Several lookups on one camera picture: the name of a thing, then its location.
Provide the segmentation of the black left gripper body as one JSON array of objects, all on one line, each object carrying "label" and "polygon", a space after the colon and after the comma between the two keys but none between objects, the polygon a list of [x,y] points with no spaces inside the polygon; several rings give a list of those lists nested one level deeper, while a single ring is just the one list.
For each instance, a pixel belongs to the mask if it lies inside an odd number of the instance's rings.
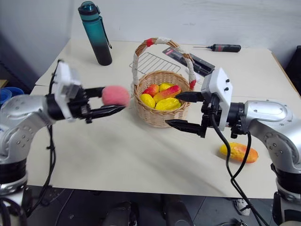
[{"label": "black left gripper body", "polygon": [[89,99],[85,94],[84,88],[80,87],[75,98],[72,98],[68,103],[72,116],[76,119],[85,120],[87,124],[92,123],[92,118],[90,118],[92,109]]}]

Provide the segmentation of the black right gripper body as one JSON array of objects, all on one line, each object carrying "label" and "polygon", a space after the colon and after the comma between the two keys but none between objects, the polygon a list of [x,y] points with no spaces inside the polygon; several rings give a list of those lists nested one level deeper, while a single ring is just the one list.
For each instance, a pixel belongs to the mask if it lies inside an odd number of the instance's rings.
[{"label": "black right gripper body", "polygon": [[204,100],[201,108],[202,120],[201,120],[201,132],[202,138],[206,137],[207,128],[217,129],[219,126],[219,120],[221,117],[221,110],[219,110],[220,99],[216,94],[212,94],[209,101]]}]

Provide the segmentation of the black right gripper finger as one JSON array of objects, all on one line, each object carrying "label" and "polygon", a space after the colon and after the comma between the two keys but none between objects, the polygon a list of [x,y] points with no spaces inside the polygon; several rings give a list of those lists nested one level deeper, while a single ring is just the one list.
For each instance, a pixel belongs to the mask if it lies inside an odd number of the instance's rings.
[{"label": "black right gripper finger", "polygon": [[196,134],[198,136],[203,136],[203,131],[199,124],[190,123],[186,120],[179,120],[179,119],[165,120],[165,123],[167,123],[169,126],[179,131]]},{"label": "black right gripper finger", "polygon": [[204,97],[201,92],[188,91],[182,92],[175,96],[175,98],[189,103],[203,102]]}]

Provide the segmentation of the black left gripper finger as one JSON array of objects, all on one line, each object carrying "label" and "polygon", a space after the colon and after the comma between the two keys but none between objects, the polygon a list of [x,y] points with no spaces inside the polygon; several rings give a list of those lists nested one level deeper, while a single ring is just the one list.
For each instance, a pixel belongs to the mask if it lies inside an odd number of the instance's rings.
[{"label": "black left gripper finger", "polygon": [[124,105],[103,105],[90,111],[90,118],[102,118],[111,116],[125,109]]},{"label": "black left gripper finger", "polygon": [[88,98],[94,98],[94,97],[101,98],[103,90],[104,87],[84,89],[85,94]]}]

